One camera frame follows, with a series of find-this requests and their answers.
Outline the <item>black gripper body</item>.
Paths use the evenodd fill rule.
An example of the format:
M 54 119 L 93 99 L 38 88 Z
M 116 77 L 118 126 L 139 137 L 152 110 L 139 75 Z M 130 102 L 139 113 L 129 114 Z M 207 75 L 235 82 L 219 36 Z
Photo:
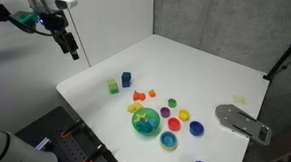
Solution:
M 72 42 L 72 35 L 66 30 L 68 22 L 63 11 L 60 10 L 53 14 L 42 13 L 40 15 L 40 22 L 51 32 L 57 43 L 70 44 Z

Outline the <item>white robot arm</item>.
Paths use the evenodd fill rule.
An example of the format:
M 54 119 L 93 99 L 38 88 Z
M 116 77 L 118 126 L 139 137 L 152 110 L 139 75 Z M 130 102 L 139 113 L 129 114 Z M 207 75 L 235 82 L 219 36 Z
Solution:
M 12 12 L 0 2 L 0 22 L 9 22 L 28 34 L 51 37 L 64 54 L 69 53 L 73 61 L 79 59 L 79 46 L 71 32 L 66 10 L 74 8 L 77 0 L 24 0 L 21 7 Z

